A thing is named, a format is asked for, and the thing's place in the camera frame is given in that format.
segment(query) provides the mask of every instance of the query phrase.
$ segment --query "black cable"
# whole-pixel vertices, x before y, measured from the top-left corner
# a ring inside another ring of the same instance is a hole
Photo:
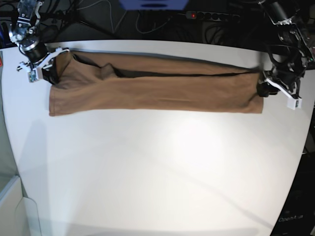
[[[8,0],[3,0],[3,2],[6,2],[6,3],[17,3],[19,2],[20,0],[11,0],[11,1],[8,1]]]
[[[104,33],[104,34],[108,35],[108,36],[111,36],[111,37],[114,38],[114,39],[122,39],[122,38],[118,37],[117,35],[113,34],[112,32],[110,32],[110,31],[108,31],[108,30],[105,30],[105,29],[103,29],[103,28],[101,28],[101,27],[99,27],[99,26],[97,26],[97,25],[94,25],[94,24],[91,23],[91,22],[79,20],[79,21],[76,21],[76,23],[79,23],[79,24],[88,26],[88,27],[90,27],[90,28],[93,28],[94,30],[97,30],[97,31],[99,31],[99,32],[101,32],[101,33]]]
[[[73,23],[72,22],[68,22],[67,24],[65,24],[64,26],[61,26],[59,29],[59,32],[56,34],[55,38],[53,39],[53,42],[56,41],[56,39],[58,38],[58,36],[63,33],[69,26],[71,26]]]
[[[269,55],[270,61],[275,65],[275,66],[281,66],[283,64],[287,64],[290,60],[292,60],[292,57],[288,57],[288,59],[286,59],[283,62],[278,62],[276,59],[274,59],[273,57],[273,53],[270,49],[270,47],[286,47],[286,48],[293,48],[295,50],[297,50],[298,52],[300,52],[300,50],[297,47],[294,46],[290,46],[290,45],[282,45],[282,44],[266,44],[264,43],[266,49],[267,49],[267,53]]]
[[[304,67],[304,69],[302,70],[302,72],[296,77],[296,79],[300,78],[307,70],[307,65]]]
[[[250,32],[249,34],[245,37],[245,39],[243,40],[243,43],[241,44],[242,47],[245,46],[245,44],[247,43],[248,39],[250,38],[250,36],[256,31],[256,29],[258,29],[258,27],[260,26],[260,24],[257,24]]]
[[[179,41],[185,42],[185,39],[182,38],[182,36],[181,36],[181,34],[180,34],[180,32],[179,32],[179,30],[177,28],[175,29],[175,32],[176,32],[176,34],[178,36]]]
[[[246,3],[246,4],[258,4],[260,2],[262,2],[262,0],[250,0],[250,1],[246,1],[246,0],[237,0],[241,3]]]
[[[159,30],[159,29],[164,28],[164,27],[167,25],[167,23],[170,22],[170,20],[171,20],[171,18],[172,18],[172,17],[168,18],[166,22],[164,22],[162,25],[160,25],[160,26],[158,26],[158,27],[154,27],[154,29],[152,29],[152,30],[149,30],[149,31],[141,31],[141,30],[139,29],[139,26],[138,26],[140,15],[141,15],[141,13],[139,12],[138,17],[137,17],[137,20],[136,20],[135,27],[136,27],[136,30],[137,30],[139,33],[141,33],[141,34],[153,33],[153,32],[155,32],[155,31],[157,31],[157,30]]]
[[[205,29],[204,38],[205,38],[207,43],[209,42],[208,37],[207,37],[207,34],[208,34],[209,30],[211,30],[213,28],[217,28],[217,27],[222,27],[222,26],[224,26],[224,25],[222,25],[222,24],[214,24],[214,25],[208,26]]]
[[[190,41],[190,42],[193,42],[193,43],[195,43],[196,42],[196,40],[194,39],[194,37],[193,37],[193,34],[191,33],[191,32],[189,32],[186,28],[184,28],[183,26],[181,26],[181,25],[174,25],[174,27],[177,27],[177,28],[179,28],[179,29],[181,29],[183,32],[185,32],[185,34],[186,34],[186,36],[187,36],[187,38],[188,38],[188,40]]]
[[[216,38],[217,33],[219,33],[221,30],[223,30],[223,28],[220,28],[216,32],[214,32],[214,34],[212,35],[211,39],[207,43],[208,44],[212,44],[213,40]]]
[[[22,52],[21,50],[21,45],[18,46],[20,53],[22,53],[24,56],[26,56],[26,54],[24,52]]]
[[[224,40],[224,35],[221,35],[220,39],[217,41],[217,45],[222,45]]]
[[[73,0],[72,3],[70,4],[69,8],[66,11],[66,14],[70,11],[70,9],[72,8],[72,6],[75,7],[75,3],[77,3],[78,0]]]
[[[60,3],[60,0],[56,0],[56,1],[55,1],[55,4],[53,5],[53,8],[51,8],[51,10],[49,11],[49,13],[54,13],[54,12],[56,11],[56,9],[57,9],[59,3]]]
[[[6,5],[11,6],[11,7],[13,8],[13,10],[15,10],[15,9],[16,9],[16,7],[15,7],[13,4],[11,4],[11,3],[4,3],[4,4],[1,4],[1,5],[0,5],[0,7],[2,7],[2,6],[6,6]]]
[[[48,8],[47,8],[47,10],[46,10],[46,13],[49,12],[50,7],[51,7],[52,4],[53,4],[53,0],[50,0],[50,1],[49,1],[49,5],[48,5]]]
[[[214,37],[214,39],[213,39],[213,44],[214,44],[214,45],[219,45],[219,41],[221,40],[221,38],[223,37],[223,35],[224,35],[224,33],[221,34],[221,35],[216,35],[216,36]]]
[[[12,22],[11,20],[8,20],[8,19],[1,19],[0,21],[9,21],[9,22]]]

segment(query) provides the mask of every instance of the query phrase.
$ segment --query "brown pants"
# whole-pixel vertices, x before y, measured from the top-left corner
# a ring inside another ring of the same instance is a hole
[[[184,59],[71,52],[57,57],[50,115],[94,109],[261,113],[260,73]]]

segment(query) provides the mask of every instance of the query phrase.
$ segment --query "metal bracket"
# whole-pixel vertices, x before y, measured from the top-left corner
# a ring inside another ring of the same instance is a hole
[[[302,98],[294,98],[292,94],[284,88],[282,85],[277,84],[272,80],[272,77],[270,77],[267,73],[268,71],[264,71],[264,76],[265,76],[265,82],[269,83],[271,86],[278,88],[281,92],[285,94],[285,96],[288,97],[287,99],[287,107],[289,107],[292,110],[295,110],[296,108],[302,108]]]
[[[17,70],[18,71],[20,71],[21,69],[26,70],[26,72],[28,73],[29,82],[31,83],[36,82],[38,80],[42,80],[44,79],[42,70],[48,69],[49,67],[51,67],[53,63],[53,59],[57,57],[59,54],[65,53],[65,52],[70,52],[70,50],[68,48],[65,48],[65,49],[56,48],[56,50],[53,53],[49,53],[45,57],[45,59],[39,65],[35,66],[33,69],[30,68],[30,62],[28,63],[21,62]]]
[[[35,15],[36,15],[36,17],[37,17],[37,19],[36,19],[36,22],[35,22],[35,26],[38,26],[39,25],[39,23],[40,23],[40,14],[39,14],[39,9],[40,9],[40,7],[43,5],[43,2],[42,1],[39,1],[38,3],[37,3],[37,5],[36,5],[36,9],[35,9]]]

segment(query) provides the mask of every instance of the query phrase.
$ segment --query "cable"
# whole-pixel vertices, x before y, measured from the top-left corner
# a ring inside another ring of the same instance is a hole
[[[120,20],[118,21],[118,23],[117,23],[117,25],[116,25],[116,27],[115,27],[115,29],[114,29],[114,33],[116,33],[116,31],[118,30],[120,24],[123,22],[123,20],[124,20],[124,18],[125,18],[125,16],[126,16],[126,14],[127,14],[127,11],[125,11],[125,13],[123,14],[123,16],[122,16],[122,17],[120,18]]]
[[[89,7],[91,7],[91,6],[95,6],[95,5],[97,5],[97,4],[99,4],[99,3],[101,3],[101,2],[103,2],[103,1],[105,1],[105,2],[107,2],[108,4],[109,4],[109,12],[110,12],[110,23],[111,23],[111,26],[112,26],[112,32],[114,32],[115,30],[114,30],[114,24],[113,24],[113,16],[112,16],[112,4],[110,3],[110,1],[109,0],[100,0],[100,1],[97,1],[97,2],[95,2],[95,3],[93,3],[93,4],[91,4],[91,5],[88,5],[88,6],[84,6],[84,7],[81,7],[81,8],[77,8],[77,10],[83,10],[83,9],[87,9],[87,8],[89,8]]]
[[[214,32],[214,34],[212,35],[211,39],[209,41],[207,41],[208,44],[212,44],[213,40],[215,39],[217,33],[219,33],[221,30],[223,30],[223,28],[219,28],[218,30],[216,30]]]
[[[157,28],[155,28],[155,29],[153,29],[153,30],[150,30],[150,31],[142,32],[142,31],[139,30],[139,28],[138,28],[139,18],[140,18],[140,14],[138,14],[138,17],[137,17],[137,20],[136,20],[136,30],[137,30],[139,33],[141,33],[141,34],[152,33],[152,32],[154,32],[154,31],[156,31],[156,30],[162,28],[163,26],[165,26],[165,25],[170,21],[170,18],[169,18],[169,19],[168,19],[164,24],[162,24],[161,26],[159,26],[159,27],[157,27]]]
[[[258,29],[258,27],[260,26],[260,24],[257,24],[252,30],[251,32],[249,32],[249,34],[245,37],[245,39],[243,40],[243,43],[241,44],[242,47],[245,46],[245,44],[247,43],[248,39],[250,38],[250,36],[256,31],[256,29]]]
[[[59,3],[60,3],[60,0],[56,0],[56,1],[55,1],[55,4],[53,5],[53,8],[51,8],[51,10],[49,11],[49,13],[54,13],[54,12],[56,11],[56,9],[57,9]]]
[[[11,1],[9,1],[9,0],[6,0],[6,1],[4,1],[3,0],[3,2],[6,2],[6,3],[17,3],[17,2],[19,2],[20,0],[11,0]]]
[[[50,0],[49,5],[48,5],[48,8],[47,8],[47,10],[46,10],[46,13],[49,12],[49,9],[50,9],[50,7],[51,7],[52,4],[53,4],[53,0]]]
[[[187,35],[187,37],[188,37],[188,40],[189,40],[190,42],[193,42],[193,43],[196,42],[196,40],[195,40],[194,37],[193,37],[193,34],[192,34],[191,32],[189,32],[186,28],[184,28],[184,27],[181,26],[181,25],[174,25],[174,26],[177,27],[177,28],[180,28],[184,33],[186,33],[186,35]]]
[[[72,8],[72,6],[77,2],[78,0],[73,0],[72,3],[70,4],[69,8],[65,11],[66,13],[68,13],[70,11],[70,9]]]
[[[53,39],[53,42],[56,41],[56,39],[58,38],[58,36],[63,33],[69,26],[71,26],[73,23],[72,22],[68,22],[67,24],[65,24],[64,26],[60,27],[59,32],[56,34],[56,36]]]
[[[223,24],[220,24],[220,23],[217,23],[217,24],[210,25],[210,26],[208,26],[208,27],[205,29],[204,37],[205,37],[206,43],[209,42],[208,37],[207,37],[207,34],[208,34],[209,30],[211,30],[211,29],[213,29],[213,28],[218,28],[218,27],[227,27],[227,26],[225,26],[225,25],[223,25]]]
[[[296,79],[300,78],[307,70],[307,66],[309,65],[309,63],[306,61],[306,66],[304,67],[304,69],[302,70],[302,72],[296,77]]]
[[[309,150],[304,146],[304,150],[306,151],[307,155],[310,155]]]
[[[270,58],[270,61],[275,65],[275,66],[281,66],[283,64],[287,64],[291,58],[289,57],[288,59],[286,59],[284,62],[278,62],[276,59],[274,59],[273,57],[273,53],[270,49],[270,47],[286,47],[286,48],[293,48],[295,50],[297,50],[298,52],[300,52],[300,49],[297,48],[297,47],[294,47],[294,46],[290,46],[290,45],[282,45],[282,44],[271,44],[271,45],[268,45],[266,43],[264,43],[266,49],[267,49],[267,53],[269,55],[269,58]]]
[[[79,24],[88,26],[88,27],[90,27],[90,28],[93,28],[94,30],[97,30],[97,31],[99,31],[99,32],[102,32],[102,33],[104,33],[104,34],[106,34],[106,35],[108,35],[108,36],[111,36],[111,37],[114,38],[114,39],[122,39],[122,38],[116,36],[114,33],[110,32],[110,31],[108,31],[108,30],[105,30],[105,29],[103,29],[103,28],[101,28],[101,27],[99,27],[99,26],[97,26],[97,25],[94,25],[93,23],[90,23],[90,22],[87,22],[87,21],[82,21],[82,20],[76,21],[75,23],[79,23]]]
[[[81,0],[80,2],[78,2],[78,5],[80,5],[81,3],[83,3],[85,0]]]
[[[18,45],[18,48],[19,48],[20,53],[22,53],[24,56],[26,56],[26,54],[21,50],[21,44]]]
[[[9,21],[9,22],[12,22],[11,20],[8,20],[8,19],[1,19],[0,21]]]
[[[250,1],[237,0],[237,1],[242,2],[242,3],[247,3],[247,4],[259,4],[260,2],[265,2],[264,0],[250,0]]]
[[[1,5],[0,5],[0,7],[2,7],[2,6],[6,6],[6,5],[11,6],[11,7],[13,8],[13,10],[15,10],[15,9],[16,9],[16,7],[15,7],[13,4],[11,4],[11,3],[4,3],[4,4],[1,4]]]

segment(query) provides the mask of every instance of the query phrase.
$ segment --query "white cable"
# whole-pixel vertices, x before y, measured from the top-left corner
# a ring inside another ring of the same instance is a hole
[[[140,14],[138,14],[138,17],[137,17],[137,20],[136,20],[136,30],[137,30],[139,33],[142,33],[142,34],[152,33],[152,32],[154,32],[154,31],[160,29],[160,28],[162,28],[163,26],[165,26],[165,25],[169,22],[169,20],[170,20],[170,19],[168,19],[167,22],[165,22],[163,25],[161,25],[161,26],[159,26],[159,27],[157,27],[157,28],[155,28],[155,29],[153,29],[153,30],[150,30],[150,31],[147,31],[147,32],[142,32],[142,31],[139,30],[139,28],[138,28],[139,17],[140,17]]]
[[[99,4],[100,2],[102,1],[105,1],[109,4],[109,12],[110,12],[110,23],[111,23],[111,26],[112,26],[112,32],[114,32],[114,24],[113,24],[113,16],[112,16],[112,4],[110,3],[109,0],[100,0],[100,1],[97,1],[91,5],[88,5],[88,6],[84,6],[84,7],[81,7],[81,8],[77,8],[77,10],[83,10],[83,9],[87,9],[91,6],[95,6],[97,4]]]
[[[114,33],[116,33],[116,31],[118,30],[118,27],[119,27],[119,25],[122,23],[122,21],[124,20],[126,14],[127,14],[127,11],[125,11],[125,13],[124,13],[123,16],[120,18],[120,20],[118,21],[117,25],[115,26]]]
[[[85,0],[81,0],[78,2],[78,5],[80,5],[81,3],[83,3]]]

